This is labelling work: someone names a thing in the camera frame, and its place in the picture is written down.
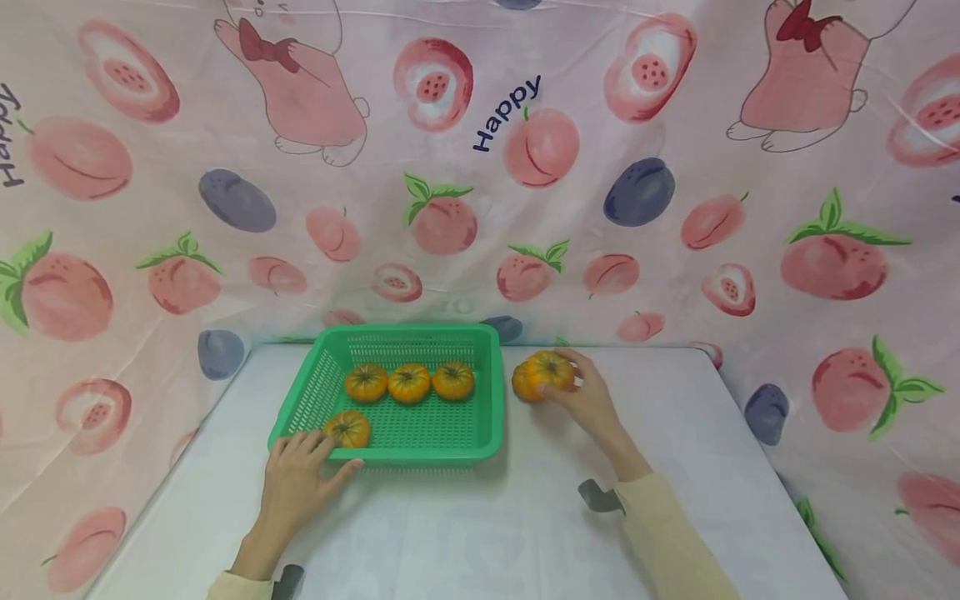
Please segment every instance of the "orange pumpkin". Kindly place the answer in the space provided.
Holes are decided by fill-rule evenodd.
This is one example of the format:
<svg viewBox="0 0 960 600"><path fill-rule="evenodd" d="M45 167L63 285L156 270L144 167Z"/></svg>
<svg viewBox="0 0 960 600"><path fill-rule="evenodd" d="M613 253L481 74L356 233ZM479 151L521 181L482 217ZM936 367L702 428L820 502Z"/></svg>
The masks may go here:
<svg viewBox="0 0 960 600"><path fill-rule="evenodd" d="M387 379L390 396L400 404L416 404L430 394L430 371L424 365L400 365Z"/></svg>
<svg viewBox="0 0 960 600"><path fill-rule="evenodd" d="M387 372L379 365L357 365L348 373L344 388L356 402L376 402L387 391Z"/></svg>
<svg viewBox="0 0 960 600"><path fill-rule="evenodd" d="M433 373L433 389L444 400L465 400L473 392L473 371L461 362L443 363Z"/></svg>
<svg viewBox="0 0 960 600"><path fill-rule="evenodd" d="M365 448L370 442L370 422L360 411L337 413L324 425L324 433L343 448Z"/></svg>
<svg viewBox="0 0 960 600"><path fill-rule="evenodd" d="M537 400L542 400L537 388L549 385L558 390L573 390L573 365L552 350L540 350L526 360L527 383Z"/></svg>
<svg viewBox="0 0 960 600"><path fill-rule="evenodd" d="M537 394L537 390L530 387L530 381L527 379L527 364L520 363L514 369L514 376L510 378L510 384L514 387L514 394L524 402L541 402L543 398Z"/></svg>

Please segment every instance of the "purple plum illustration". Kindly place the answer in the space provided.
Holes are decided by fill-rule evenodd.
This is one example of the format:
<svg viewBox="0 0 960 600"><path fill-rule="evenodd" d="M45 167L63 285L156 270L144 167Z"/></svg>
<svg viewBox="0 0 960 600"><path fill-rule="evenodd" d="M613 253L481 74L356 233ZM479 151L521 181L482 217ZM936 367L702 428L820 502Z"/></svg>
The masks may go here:
<svg viewBox="0 0 960 600"><path fill-rule="evenodd" d="M663 214L675 188L673 174L662 160L638 160L610 188L603 213L616 225L638 228Z"/></svg>
<svg viewBox="0 0 960 600"><path fill-rule="evenodd" d="M496 329L497 334L500 336L500 344L510 344L523 333L523 323L521 323L519 319L507 315L490 317L480 323Z"/></svg>
<svg viewBox="0 0 960 600"><path fill-rule="evenodd" d="M240 336L227 329L207 329L197 339L200 370L211 381L222 381L236 374L246 354L247 348Z"/></svg>
<svg viewBox="0 0 960 600"><path fill-rule="evenodd" d="M772 383L764 383L756 388L743 409L750 430L761 444L766 445L780 443L783 424L789 414L790 402L786 394Z"/></svg>
<svg viewBox="0 0 960 600"><path fill-rule="evenodd" d="M540 0L496 0L496 3L511 11L529 11L540 3Z"/></svg>
<svg viewBox="0 0 960 600"><path fill-rule="evenodd" d="M276 225L276 209L263 191L227 169L200 178L200 197L217 218L235 229L263 233Z"/></svg>

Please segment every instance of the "white table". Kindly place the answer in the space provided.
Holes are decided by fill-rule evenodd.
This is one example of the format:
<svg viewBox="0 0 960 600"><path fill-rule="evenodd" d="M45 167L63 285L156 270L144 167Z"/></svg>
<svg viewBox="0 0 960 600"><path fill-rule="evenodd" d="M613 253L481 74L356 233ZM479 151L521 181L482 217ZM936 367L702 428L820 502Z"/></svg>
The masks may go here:
<svg viewBox="0 0 960 600"><path fill-rule="evenodd" d="M89 598L204 598L256 514L266 440L307 346L256 350ZM532 348L504 348L509 380ZM744 600L842 589L706 354L587 348L617 410ZM620 531L590 512L602 456L552 405L510 396L504 446L476 470L362 473L295 541L301 599L652 598Z"/></svg>

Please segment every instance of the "peach illustration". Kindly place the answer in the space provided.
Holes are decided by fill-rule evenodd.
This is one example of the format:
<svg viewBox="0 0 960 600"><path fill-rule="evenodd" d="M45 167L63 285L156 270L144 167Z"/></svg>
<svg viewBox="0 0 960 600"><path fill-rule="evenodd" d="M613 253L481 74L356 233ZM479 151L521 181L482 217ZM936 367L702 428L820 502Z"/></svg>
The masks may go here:
<svg viewBox="0 0 960 600"><path fill-rule="evenodd" d="M870 296L889 274L886 257L876 246L903 246L910 240L842 221L836 188L820 207L820 216L800 225L787 239L780 277L793 289L827 300Z"/></svg>
<svg viewBox="0 0 960 600"><path fill-rule="evenodd" d="M906 472L897 479L904 509L924 540L960 567L960 484L929 473Z"/></svg>
<svg viewBox="0 0 960 600"><path fill-rule="evenodd" d="M347 219L347 210L318 206L306 215L306 232L333 262L350 262L360 253L360 232Z"/></svg>
<svg viewBox="0 0 960 600"><path fill-rule="evenodd" d="M187 445L190 444L195 437L197 437L197 433L199 432L200 429L193 429L180 436L180 438L177 440L177 443L174 444L174 449L170 451L170 468L174 467L174 465L180 459L181 454L186 449Z"/></svg>
<svg viewBox="0 0 960 600"><path fill-rule="evenodd" d="M597 256L584 269L584 287L600 296L612 296L629 290L640 279L640 263L627 254Z"/></svg>
<svg viewBox="0 0 960 600"><path fill-rule="evenodd" d="M906 376L880 336L871 349L843 348L817 365L813 404L827 429L856 431L872 424L870 440L893 426L904 403L919 404L946 390L919 376Z"/></svg>
<svg viewBox="0 0 960 600"><path fill-rule="evenodd" d="M843 348L813 372L813 404L832 431L855 431L876 421L890 382L866 348Z"/></svg>
<svg viewBox="0 0 960 600"><path fill-rule="evenodd" d="M55 411L60 430L75 434L71 452L99 454L114 445L127 428L131 396L111 379L85 379L60 394Z"/></svg>
<svg viewBox="0 0 960 600"><path fill-rule="evenodd" d="M477 217L460 200L472 187L437 185L433 188L415 175L403 174L413 201L403 213L403 225L412 228L417 245L431 254L462 252L477 237Z"/></svg>
<svg viewBox="0 0 960 600"><path fill-rule="evenodd" d="M396 58L394 89L407 103L415 127L442 132L467 112L473 93L473 66L464 52L438 37L408 43Z"/></svg>
<svg viewBox="0 0 960 600"><path fill-rule="evenodd" d="M247 263L250 280L274 294L302 294L306 292L303 271L282 258L258 256Z"/></svg>
<svg viewBox="0 0 960 600"><path fill-rule="evenodd" d="M111 106L132 119L163 123L180 111L180 96L154 57L126 32L99 19L77 30L86 76Z"/></svg>
<svg viewBox="0 0 960 600"><path fill-rule="evenodd" d="M646 342L663 331L666 319L662 314L635 312L634 315L624 319L616 329L618 340L628 344Z"/></svg>
<svg viewBox="0 0 960 600"><path fill-rule="evenodd" d="M64 342L88 340L109 325L113 294L90 263L50 252L52 245L53 232L45 231L0 261L4 321L21 335L33 330Z"/></svg>
<svg viewBox="0 0 960 600"><path fill-rule="evenodd" d="M611 112L627 123L657 116L684 78L696 49L693 24L680 14L658 14L637 25L604 77Z"/></svg>
<svg viewBox="0 0 960 600"><path fill-rule="evenodd" d="M697 204L680 227L680 239L684 245L691 250L703 250L737 233L746 219L743 201L749 195L748 192L738 200L726 194Z"/></svg>
<svg viewBox="0 0 960 600"><path fill-rule="evenodd" d="M60 542L57 554L40 565L50 565L47 587L54 593L82 588L103 568L126 529L127 514L114 506L84 515Z"/></svg>
<svg viewBox="0 0 960 600"><path fill-rule="evenodd" d="M548 187L573 168L580 153L580 134L570 117L553 108L527 114L507 136L503 163L514 181L526 187Z"/></svg>
<svg viewBox="0 0 960 600"><path fill-rule="evenodd" d="M690 342L690 345L694 348L699 348L706 352L710 357L710 362L713 363L715 369L720 369L723 367L723 349L717 346L716 344L711 344L710 342Z"/></svg>
<svg viewBox="0 0 960 600"><path fill-rule="evenodd" d="M224 272L206 256L190 231L177 238L177 245L155 252L136 264L150 269L148 288L160 308L172 315L185 315L220 296Z"/></svg>
<svg viewBox="0 0 960 600"><path fill-rule="evenodd" d="M127 187L133 176L130 153L117 136L73 117L47 117L27 133L27 156L40 177L79 201L101 200Z"/></svg>
<svg viewBox="0 0 960 600"><path fill-rule="evenodd" d="M384 300L412 302L423 294L423 283L406 265L389 262L373 272L370 289Z"/></svg>
<svg viewBox="0 0 960 600"><path fill-rule="evenodd" d="M563 240L546 252L535 246L508 246L514 253L507 256L496 270L496 287L511 302L526 302L540 295L553 280L553 269L564 271L560 261L570 240Z"/></svg>
<svg viewBox="0 0 960 600"><path fill-rule="evenodd" d="M337 308L327 311L321 318L324 326L333 327L335 325L362 325L366 323L364 318L347 308Z"/></svg>
<svg viewBox="0 0 960 600"><path fill-rule="evenodd" d="M910 84L900 114L887 138L896 160L912 167L960 160L960 53L940 60Z"/></svg>
<svg viewBox="0 0 960 600"><path fill-rule="evenodd" d="M712 275L704 277L700 290L714 306L733 317L746 317L756 307L754 276L740 264L720 265Z"/></svg>

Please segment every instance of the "right hand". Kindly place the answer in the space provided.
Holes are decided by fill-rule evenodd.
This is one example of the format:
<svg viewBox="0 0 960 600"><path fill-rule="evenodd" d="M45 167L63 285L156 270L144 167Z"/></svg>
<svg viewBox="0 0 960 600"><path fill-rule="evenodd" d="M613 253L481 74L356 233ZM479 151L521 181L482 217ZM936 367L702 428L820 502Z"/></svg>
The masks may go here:
<svg viewBox="0 0 960 600"><path fill-rule="evenodd" d="M554 351L573 363L573 372L583 383L572 392L544 386L540 390L543 397L563 406L593 438L610 460L617 479L635 481L649 475L652 472L650 465L620 423L607 382L593 361L570 348L554 348Z"/></svg>
<svg viewBox="0 0 960 600"><path fill-rule="evenodd" d="M613 408L607 382L593 361L570 348L554 348L554 351L573 363L573 372L583 383L572 392L543 386L540 390L543 397L563 406L573 420L599 444L624 433L620 417Z"/></svg>

